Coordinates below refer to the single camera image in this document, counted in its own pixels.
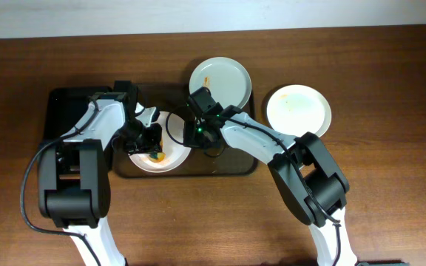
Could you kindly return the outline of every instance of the wooden surface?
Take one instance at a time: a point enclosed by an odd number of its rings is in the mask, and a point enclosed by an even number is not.
[[[426,265],[426,26],[0,40],[0,265],[82,265],[68,238],[32,232],[19,213],[23,171],[60,86],[188,82],[202,60],[249,71],[257,119],[286,84],[319,90],[322,138],[351,185],[348,234],[361,260]],[[111,173],[109,224],[131,265],[260,265],[315,260],[307,227],[264,165],[248,177],[124,180]],[[35,224],[54,228],[27,189]]]

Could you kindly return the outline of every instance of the white wall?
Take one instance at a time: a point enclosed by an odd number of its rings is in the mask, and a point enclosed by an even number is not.
[[[426,24],[426,0],[0,0],[0,38]]]

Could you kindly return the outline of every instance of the robotic hand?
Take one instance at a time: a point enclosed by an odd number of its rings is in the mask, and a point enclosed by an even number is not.
[[[161,152],[161,127],[155,123],[159,111],[138,104],[137,93],[129,81],[117,81],[114,92],[95,94],[87,113],[64,136],[39,150],[24,175],[24,221],[42,233],[71,236],[86,265],[127,265],[106,218],[110,188],[105,148],[115,137],[128,154]],[[236,107],[223,109],[207,88],[192,93],[188,104],[196,119],[185,125],[184,145],[208,148],[224,140],[267,164],[288,209],[309,226],[319,265],[356,263],[344,223],[349,184],[316,135],[280,134]],[[25,214],[24,187],[40,154],[39,209],[64,232],[37,228]],[[315,169],[303,178],[299,167],[312,163]]]

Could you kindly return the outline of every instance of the wooden table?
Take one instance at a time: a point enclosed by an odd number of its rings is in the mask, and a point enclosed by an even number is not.
[[[426,265],[426,26],[0,40],[0,265],[83,264],[70,239],[32,232],[19,213],[22,173],[41,140],[51,89],[185,83],[215,56],[249,71],[261,123],[274,89],[319,90],[333,112],[322,139],[351,184],[354,253]],[[109,178],[109,223],[131,265],[315,260],[310,232],[264,165],[247,177]],[[36,197],[33,173],[29,215],[54,228]]]

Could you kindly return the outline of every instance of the white plate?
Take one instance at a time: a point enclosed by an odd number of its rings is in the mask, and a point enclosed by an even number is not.
[[[330,126],[331,109],[315,89],[290,85],[277,90],[269,99],[267,119],[280,133],[302,137],[311,132],[321,137]]]
[[[223,108],[230,105],[243,108],[251,96],[251,78],[237,61],[224,58],[210,58],[197,66],[190,77],[190,93],[202,86],[212,92],[212,97]]]
[[[139,168],[151,173],[163,173],[179,166],[189,156],[191,148],[178,145],[170,139],[165,128],[168,112],[161,111],[157,123],[162,127],[162,151],[166,157],[159,163],[149,160],[148,154],[133,154],[129,158]],[[169,118],[169,132],[174,139],[183,141],[183,120],[176,114]]]

